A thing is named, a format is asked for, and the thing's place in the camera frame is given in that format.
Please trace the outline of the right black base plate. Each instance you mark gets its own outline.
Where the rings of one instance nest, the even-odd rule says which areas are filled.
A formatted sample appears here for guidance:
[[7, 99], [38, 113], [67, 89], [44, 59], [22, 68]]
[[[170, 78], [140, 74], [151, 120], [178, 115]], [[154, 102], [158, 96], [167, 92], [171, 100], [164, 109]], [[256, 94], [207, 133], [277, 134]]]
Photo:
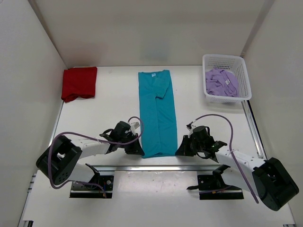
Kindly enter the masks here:
[[197, 185], [187, 187], [187, 190], [198, 190], [200, 200], [243, 200], [242, 189], [223, 183], [214, 175], [198, 175]]

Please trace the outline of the lavender cloth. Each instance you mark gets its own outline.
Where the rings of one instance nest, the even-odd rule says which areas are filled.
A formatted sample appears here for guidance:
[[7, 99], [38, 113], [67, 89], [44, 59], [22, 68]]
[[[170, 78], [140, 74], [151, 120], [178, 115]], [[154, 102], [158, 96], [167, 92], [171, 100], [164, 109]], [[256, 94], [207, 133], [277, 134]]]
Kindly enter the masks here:
[[213, 68], [205, 73], [206, 92], [213, 96], [239, 97], [239, 82], [234, 74]]

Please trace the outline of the red t shirt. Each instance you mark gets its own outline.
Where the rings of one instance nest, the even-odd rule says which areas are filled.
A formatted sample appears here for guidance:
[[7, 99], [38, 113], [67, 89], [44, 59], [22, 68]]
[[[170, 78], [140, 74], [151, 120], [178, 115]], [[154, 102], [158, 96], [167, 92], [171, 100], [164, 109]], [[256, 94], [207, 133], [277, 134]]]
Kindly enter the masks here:
[[84, 99], [95, 97], [97, 71], [97, 67], [64, 70], [61, 99], [68, 103], [78, 97]]

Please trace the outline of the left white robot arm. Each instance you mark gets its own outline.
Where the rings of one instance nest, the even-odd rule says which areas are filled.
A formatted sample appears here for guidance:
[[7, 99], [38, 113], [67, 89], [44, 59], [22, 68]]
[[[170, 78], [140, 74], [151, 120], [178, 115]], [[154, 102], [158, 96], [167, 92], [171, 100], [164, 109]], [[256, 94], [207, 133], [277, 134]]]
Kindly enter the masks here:
[[58, 134], [47, 150], [37, 159], [36, 167], [49, 179], [54, 189], [60, 189], [68, 182], [82, 184], [88, 190], [104, 190], [100, 174], [90, 164], [79, 164], [85, 157], [106, 155], [119, 148], [126, 154], [144, 156], [139, 143], [138, 128], [143, 129], [141, 120], [117, 123], [108, 129], [100, 139], [74, 132]]

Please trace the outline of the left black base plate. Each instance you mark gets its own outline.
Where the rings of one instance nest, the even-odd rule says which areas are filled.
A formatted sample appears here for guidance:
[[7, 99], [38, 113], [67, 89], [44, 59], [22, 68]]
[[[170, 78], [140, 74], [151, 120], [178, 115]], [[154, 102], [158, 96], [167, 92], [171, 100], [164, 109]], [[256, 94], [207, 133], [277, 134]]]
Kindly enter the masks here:
[[70, 198], [111, 199], [113, 195], [114, 172], [100, 172], [99, 179], [96, 183], [98, 183], [105, 192], [98, 186], [72, 183]]

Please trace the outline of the white plastic basket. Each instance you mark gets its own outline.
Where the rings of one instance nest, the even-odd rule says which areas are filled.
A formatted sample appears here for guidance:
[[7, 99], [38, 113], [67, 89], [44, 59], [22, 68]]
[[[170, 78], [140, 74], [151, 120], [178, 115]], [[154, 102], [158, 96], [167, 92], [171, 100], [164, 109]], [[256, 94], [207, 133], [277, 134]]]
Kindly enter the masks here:
[[[218, 103], [239, 103], [251, 99], [251, 88], [246, 69], [246, 64], [243, 58], [233, 55], [223, 54], [205, 54], [202, 58], [203, 63], [203, 90], [206, 100], [209, 102]], [[206, 90], [206, 73], [212, 69], [224, 70], [235, 76], [238, 86], [238, 96], [217, 96], [211, 95]]]

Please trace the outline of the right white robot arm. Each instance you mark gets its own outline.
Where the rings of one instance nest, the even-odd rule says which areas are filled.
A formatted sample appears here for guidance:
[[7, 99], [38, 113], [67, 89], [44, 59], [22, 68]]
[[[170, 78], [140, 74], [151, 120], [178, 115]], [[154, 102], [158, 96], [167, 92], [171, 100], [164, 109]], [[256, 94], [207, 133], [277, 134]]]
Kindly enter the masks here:
[[276, 158], [268, 160], [248, 156], [227, 148], [227, 143], [215, 141], [208, 126], [187, 125], [189, 134], [183, 137], [176, 156], [210, 159], [219, 166], [210, 174], [198, 174], [197, 185], [201, 200], [243, 199], [243, 191], [252, 193], [273, 211], [280, 210], [299, 188], [283, 164]]

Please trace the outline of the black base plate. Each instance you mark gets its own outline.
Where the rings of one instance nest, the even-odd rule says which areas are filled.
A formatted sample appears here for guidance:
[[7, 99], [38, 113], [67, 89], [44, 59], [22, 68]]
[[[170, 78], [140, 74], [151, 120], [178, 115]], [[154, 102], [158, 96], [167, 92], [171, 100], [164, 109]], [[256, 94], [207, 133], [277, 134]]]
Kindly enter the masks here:
[[198, 175], [197, 185], [187, 187], [187, 190], [198, 190], [200, 200], [243, 200], [242, 189], [223, 183], [214, 175]]
[[70, 198], [111, 199], [113, 195], [114, 172], [100, 172], [99, 179], [96, 183], [98, 183], [105, 192], [98, 186], [72, 183]]

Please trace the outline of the teal t shirt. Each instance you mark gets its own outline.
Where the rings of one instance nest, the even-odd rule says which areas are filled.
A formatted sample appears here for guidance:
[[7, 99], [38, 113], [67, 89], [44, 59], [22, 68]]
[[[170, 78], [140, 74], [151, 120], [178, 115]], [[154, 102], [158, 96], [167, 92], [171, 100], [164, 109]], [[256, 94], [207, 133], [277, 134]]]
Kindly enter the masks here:
[[143, 158], [174, 156], [178, 135], [170, 71], [139, 72], [138, 82]]

